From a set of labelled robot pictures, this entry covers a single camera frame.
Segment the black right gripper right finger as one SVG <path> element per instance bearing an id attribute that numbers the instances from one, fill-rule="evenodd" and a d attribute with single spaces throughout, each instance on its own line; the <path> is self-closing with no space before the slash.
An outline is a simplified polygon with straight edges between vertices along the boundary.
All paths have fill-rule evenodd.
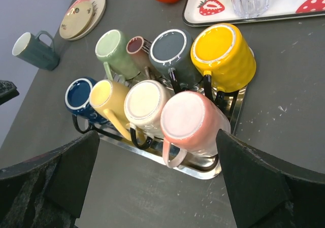
<path id="1" fill-rule="evenodd" d="M 324 174 L 221 129 L 216 144 L 237 227 L 324 227 Z"/>

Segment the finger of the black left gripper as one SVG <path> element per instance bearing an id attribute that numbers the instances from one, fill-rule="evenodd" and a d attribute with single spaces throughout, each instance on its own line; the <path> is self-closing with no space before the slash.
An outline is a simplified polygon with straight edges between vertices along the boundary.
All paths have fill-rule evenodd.
<path id="1" fill-rule="evenodd" d="M 19 96 L 19 92 L 15 84 L 11 81 L 1 80 L 0 82 L 0 105 Z"/>

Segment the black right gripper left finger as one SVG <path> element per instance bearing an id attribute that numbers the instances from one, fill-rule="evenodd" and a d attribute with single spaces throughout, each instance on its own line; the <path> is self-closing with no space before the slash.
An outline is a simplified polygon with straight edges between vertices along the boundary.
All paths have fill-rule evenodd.
<path id="1" fill-rule="evenodd" d="M 75 227 L 100 138 L 89 131 L 71 142 L 1 169 L 1 227 Z"/>

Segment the navy blue ceramic mug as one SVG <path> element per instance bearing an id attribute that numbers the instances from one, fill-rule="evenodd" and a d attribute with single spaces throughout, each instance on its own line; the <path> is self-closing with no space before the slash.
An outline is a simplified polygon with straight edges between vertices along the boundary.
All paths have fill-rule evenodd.
<path id="1" fill-rule="evenodd" d="M 95 129 L 95 124 L 106 124 L 109 121 L 100 115 L 89 102 L 89 95 L 97 81 L 91 77 L 82 77 L 74 80 L 67 88 L 64 103 L 72 114 L 75 129 L 84 134 Z M 88 128 L 82 130 L 78 125 L 77 117 L 80 116 L 88 121 Z"/>

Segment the pale yellow ceramic mug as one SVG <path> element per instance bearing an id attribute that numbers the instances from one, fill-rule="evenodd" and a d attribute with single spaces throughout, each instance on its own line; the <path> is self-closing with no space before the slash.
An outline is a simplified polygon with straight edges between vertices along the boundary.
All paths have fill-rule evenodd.
<path id="1" fill-rule="evenodd" d="M 124 138 L 131 141 L 129 120 L 124 112 L 124 101 L 129 91 L 130 88 L 124 84 L 104 79 L 93 86 L 89 103 L 97 113 L 109 120 Z"/>

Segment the pink ceramic mug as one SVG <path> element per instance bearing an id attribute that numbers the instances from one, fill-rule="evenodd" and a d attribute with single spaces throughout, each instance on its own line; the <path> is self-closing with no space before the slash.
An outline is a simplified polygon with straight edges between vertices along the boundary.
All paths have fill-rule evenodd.
<path id="1" fill-rule="evenodd" d="M 179 166 L 188 153 L 216 156 L 218 131 L 231 132 L 222 111 L 206 96 L 193 91 L 180 92 L 167 101 L 160 126 L 164 135 L 163 160 L 171 169 Z"/>

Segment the cream mug black handle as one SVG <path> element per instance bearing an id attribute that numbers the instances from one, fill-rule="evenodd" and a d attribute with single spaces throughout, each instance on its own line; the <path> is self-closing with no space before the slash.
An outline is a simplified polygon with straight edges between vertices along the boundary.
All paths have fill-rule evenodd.
<path id="1" fill-rule="evenodd" d="M 155 138 L 163 139 L 160 117 L 171 98 L 169 91 L 155 80 L 144 80 L 133 86 L 124 101 L 132 143 L 141 150 L 148 149 Z"/>

